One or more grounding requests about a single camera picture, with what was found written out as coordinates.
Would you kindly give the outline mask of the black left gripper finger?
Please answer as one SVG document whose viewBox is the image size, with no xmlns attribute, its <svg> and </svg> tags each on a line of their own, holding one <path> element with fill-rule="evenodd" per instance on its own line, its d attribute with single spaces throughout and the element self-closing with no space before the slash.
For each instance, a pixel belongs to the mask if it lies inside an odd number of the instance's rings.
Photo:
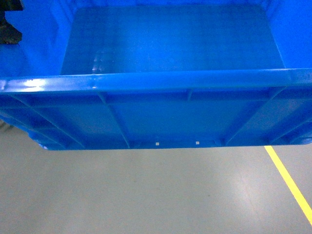
<svg viewBox="0 0 312 234">
<path fill-rule="evenodd" d="M 5 13 L 8 11 L 23 11 L 23 2 L 21 0 L 0 1 L 0 43 L 18 44 L 22 40 L 22 32 L 7 21 Z"/>
</svg>

